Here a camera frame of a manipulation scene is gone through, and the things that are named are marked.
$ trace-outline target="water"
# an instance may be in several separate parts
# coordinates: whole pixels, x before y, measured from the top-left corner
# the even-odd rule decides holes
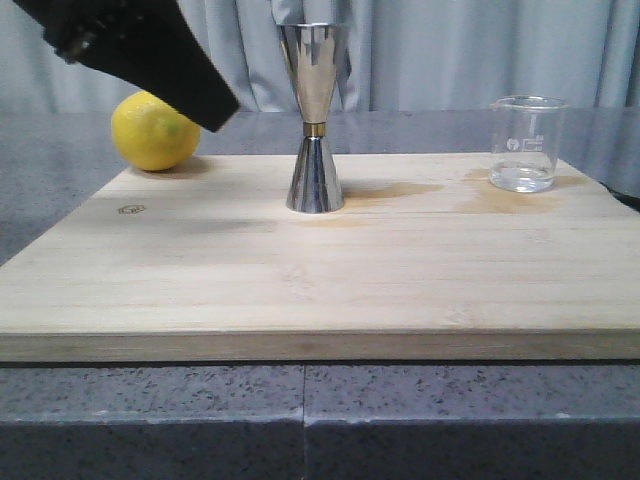
[[[533,193],[551,188],[553,171],[539,165],[503,161],[491,167],[489,180],[505,190]]]

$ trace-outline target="black object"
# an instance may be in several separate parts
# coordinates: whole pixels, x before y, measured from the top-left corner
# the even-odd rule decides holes
[[[208,130],[239,107],[175,0],[14,1],[67,63],[133,83]]]

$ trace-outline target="gold band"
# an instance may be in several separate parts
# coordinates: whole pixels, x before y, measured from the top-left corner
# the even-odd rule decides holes
[[[302,123],[302,133],[305,137],[324,137],[327,133],[326,123]]]

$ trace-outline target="gray curtain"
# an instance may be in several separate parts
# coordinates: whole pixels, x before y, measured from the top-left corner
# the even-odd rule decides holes
[[[135,87],[67,66],[0,0],[0,111],[111,111]],[[640,105],[640,0],[181,0],[196,38],[254,111],[296,109],[276,23],[350,25],[334,109],[486,108],[527,93]]]

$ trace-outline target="yellow lemon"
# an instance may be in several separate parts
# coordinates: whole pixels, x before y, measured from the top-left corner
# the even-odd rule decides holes
[[[111,116],[113,143],[142,170],[166,170],[189,158],[200,126],[144,90],[125,98]]]

